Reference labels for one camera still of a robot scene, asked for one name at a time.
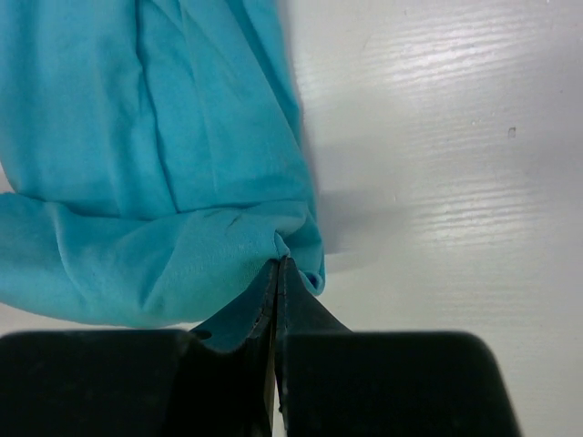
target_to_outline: turquoise fabric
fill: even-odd
[[[203,320],[322,241],[275,0],[3,0],[0,300]]]

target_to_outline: white table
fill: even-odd
[[[324,304],[355,329],[480,335],[525,436],[580,435],[583,3],[289,0],[285,15]],[[70,326],[0,307],[0,333]]]

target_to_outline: crumpled fabric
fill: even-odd
[[[203,320],[284,256],[322,291],[276,3],[0,2],[0,301]]]

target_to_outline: black plastic part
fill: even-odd
[[[494,356],[460,333],[292,335],[288,436],[518,437]]]
[[[460,333],[351,333],[270,261],[192,332],[0,339],[0,435],[517,437],[492,353]]]

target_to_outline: white surface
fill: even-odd
[[[482,336],[525,436],[582,435],[583,3],[287,9],[323,302],[356,329]],[[66,326],[0,314],[0,332]]]

